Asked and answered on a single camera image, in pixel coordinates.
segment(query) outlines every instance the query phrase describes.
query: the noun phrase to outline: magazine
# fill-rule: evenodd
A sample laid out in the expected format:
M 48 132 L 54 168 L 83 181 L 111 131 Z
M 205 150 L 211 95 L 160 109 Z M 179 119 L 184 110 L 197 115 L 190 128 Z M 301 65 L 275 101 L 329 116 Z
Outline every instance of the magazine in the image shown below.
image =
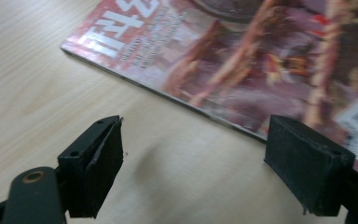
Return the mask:
M 253 136 L 277 114 L 358 156 L 358 0 L 103 0 L 62 49 Z

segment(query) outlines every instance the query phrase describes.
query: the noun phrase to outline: screw hole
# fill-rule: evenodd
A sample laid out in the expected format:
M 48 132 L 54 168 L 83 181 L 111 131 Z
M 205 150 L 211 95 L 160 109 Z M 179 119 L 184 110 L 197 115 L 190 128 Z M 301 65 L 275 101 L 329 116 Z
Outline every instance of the screw hole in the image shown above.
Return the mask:
M 76 157 L 76 156 L 78 156 L 79 155 L 79 152 L 78 151 L 73 151 L 73 152 L 71 152 L 71 156 L 72 157 Z
M 32 173 L 26 175 L 22 179 L 22 182 L 25 184 L 32 184 L 32 183 L 37 182 L 40 179 L 42 179 L 44 175 L 45 175 L 45 173 L 42 171 L 35 171 L 35 172 L 32 172 Z

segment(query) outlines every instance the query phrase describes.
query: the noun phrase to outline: table surface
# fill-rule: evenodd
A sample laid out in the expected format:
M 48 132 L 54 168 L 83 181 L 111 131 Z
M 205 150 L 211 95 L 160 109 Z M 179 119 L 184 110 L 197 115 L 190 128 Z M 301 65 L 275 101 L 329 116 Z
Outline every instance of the table surface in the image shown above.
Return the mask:
M 69 223 L 343 223 L 302 215 L 265 145 L 65 55 L 99 0 L 0 0 L 0 202 L 11 180 L 94 121 L 124 117 L 123 166 L 96 220 Z

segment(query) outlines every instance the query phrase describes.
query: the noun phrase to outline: wooden table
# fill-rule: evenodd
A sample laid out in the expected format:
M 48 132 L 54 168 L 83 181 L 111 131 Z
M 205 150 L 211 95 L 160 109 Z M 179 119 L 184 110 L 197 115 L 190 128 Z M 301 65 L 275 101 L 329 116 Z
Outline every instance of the wooden table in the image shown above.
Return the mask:
M 92 122 L 124 117 L 124 164 L 100 214 L 69 223 L 343 223 L 302 215 L 265 145 L 65 55 L 99 0 L 0 0 L 0 202 L 11 180 Z

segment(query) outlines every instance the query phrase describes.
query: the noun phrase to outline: clamp jaw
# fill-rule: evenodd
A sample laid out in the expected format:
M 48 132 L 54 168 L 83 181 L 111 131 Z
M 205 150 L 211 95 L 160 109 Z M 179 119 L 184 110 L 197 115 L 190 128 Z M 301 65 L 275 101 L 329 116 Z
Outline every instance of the clamp jaw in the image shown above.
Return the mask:
M 18 175 L 0 203 L 0 223 L 66 223 L 97 217 L 123 163 L 119 116 L 93 123 L 59 157 L 56 169 L 39 167 Z
M 348 209 L 347 224 L 358 224 L 355 155 L 295 119 L 271 116 L 265 162 L 292 191 L 305 211 L 336 217 Z

